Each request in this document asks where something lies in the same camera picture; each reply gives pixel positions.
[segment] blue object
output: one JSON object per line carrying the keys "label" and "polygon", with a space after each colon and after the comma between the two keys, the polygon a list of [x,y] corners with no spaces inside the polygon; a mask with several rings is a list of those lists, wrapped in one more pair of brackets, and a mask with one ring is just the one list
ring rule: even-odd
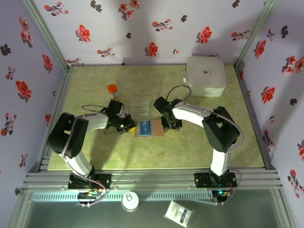
{"label": "blue object", "polygon": [[150,121],[140,121],[138,136],[150,136],[150,135],[151,135],[151,122]]}

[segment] orange bottle cap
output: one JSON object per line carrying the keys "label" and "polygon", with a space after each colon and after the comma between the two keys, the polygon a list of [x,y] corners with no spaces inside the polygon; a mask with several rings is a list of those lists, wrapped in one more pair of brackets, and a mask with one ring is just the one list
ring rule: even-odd
{"label": "orange bottle cap", "polygon": [[117,86],[115,84],[110,84],[108,86],[108,92],[111,94],[114,94],[117,92]]}

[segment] white label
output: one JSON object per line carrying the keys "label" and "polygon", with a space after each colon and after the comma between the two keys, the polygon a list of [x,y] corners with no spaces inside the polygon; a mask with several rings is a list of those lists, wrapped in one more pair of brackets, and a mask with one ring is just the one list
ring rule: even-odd
{"label": "white label", "polygon": [[184,208],[176,202],[171,201],[165,217],[187,227],[192,211]]}

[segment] white storage box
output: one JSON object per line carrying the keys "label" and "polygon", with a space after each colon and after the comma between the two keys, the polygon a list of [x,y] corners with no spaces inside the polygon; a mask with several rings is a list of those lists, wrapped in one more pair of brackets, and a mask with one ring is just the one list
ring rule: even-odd
{"label": "white storage box", "polygon": [[221,96],[226,88],[224,63],[219,57],[188,58],[184,76],[193,96]]}

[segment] floral wallpaper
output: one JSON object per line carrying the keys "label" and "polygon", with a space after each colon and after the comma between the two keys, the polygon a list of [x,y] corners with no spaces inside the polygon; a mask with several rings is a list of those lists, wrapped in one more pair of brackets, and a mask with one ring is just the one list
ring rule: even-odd
{"label": "floral wallpaper", "polygon": [[34,2],[68,65],[134,65],[186,63],[190,56],[235,64],[265,0]]}
{"label": "floral wallpaper", "polygon": [[4,1],[1,9],[0,227],[6,228],[25,175],[38,162],[63,68],[22,1]]}
{"label": "floral wallpaper", "polygon": [[303,11],[301,0],[278,1],[239,69],[297,227],[304,224]]}

